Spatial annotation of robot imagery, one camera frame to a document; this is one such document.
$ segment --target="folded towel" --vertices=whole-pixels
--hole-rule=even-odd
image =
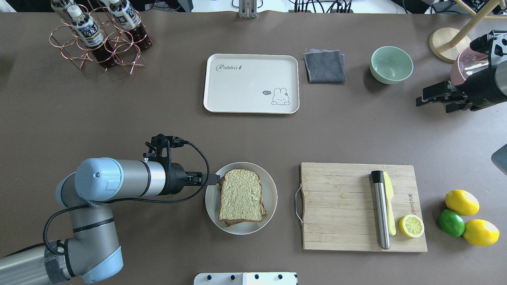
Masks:
[[[345,55],[339,50],[310,49],[304,53],[310,82],[342,82],[345,76]]]

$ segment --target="yellow knife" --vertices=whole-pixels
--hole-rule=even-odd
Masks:
[[[396,235],[396,224],[394,223],[394,215],[392,214],[391,199],[394,197],[394,190],[392,189],[391,179],[386,171],[384,171],[384,184],[385,184],[385,198],[387,202],[387,224],[389,228],[389,235]]]

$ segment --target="gray table surface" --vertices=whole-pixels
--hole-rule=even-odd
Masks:
[[[1,13],[0,255],[42,241],[47,218],[61,209],[58,182],[90,157],[141,159],[158,133],[195,143],[211,171],[248,161],[278,189],[270,223],[248,236],[218,229],[204,193],[181,204],[113,206],[124,267],[102,284],[192,284],[198,272],[295,271],[299,284],[505,284],[507,176],[490,156],[507,143],[507,103],[445,114],[442,104],[415,107],[422,88],[448,79],[451,65],[428,47],[440,27],[463,27],[459,15],[315,15],[263,12],[142,13],[154,45],[131,76],[94,65],[77,70],[49,44],[55,14]],[[505,27],[484,21],[471,38]],[[413,74],[398,85],[371,76],[381,46],[404,49]],[[309,84],[303,53],[340,49],[344,84]],[[207,58],[215,53],[286,54],[299,63],[299,110],[292,115],[219,114],[203,107]],[[205,171],[190,147],[173,151],[187,171]],[[415,167],[427,253],[307,251],[294,214],[301,162],[407,164]],[[452,238],[436,220],[445,194],[472,192],[485,219],[501,231],[489,247]],[[192,193],[163,199],[175,199]],[[71,237],[67,215],[50,239]],[[80,278],[69,284],[82,284]]]

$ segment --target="green bowl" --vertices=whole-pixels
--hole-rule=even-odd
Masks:
[[[407,79],[414,70],[410,56],[397,47],[381,47],[372,55],[370,71],[384,84],[396,84]]]

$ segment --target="cutting board handle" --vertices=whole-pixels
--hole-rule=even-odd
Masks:
[[[295,206],[295,209],[296,209],[296,216],[298,216],[298,219],[299,219],[299,222],[301,223],[301,226],[303,226],[304,223],[303,223],[303,219],[299,216],[299,213],[298,213],[298,192],[301,192],[302,188],[303,188],[303,183],[299,183],[299,188],[296,191],[295,202],[294,202],[294,206]]]

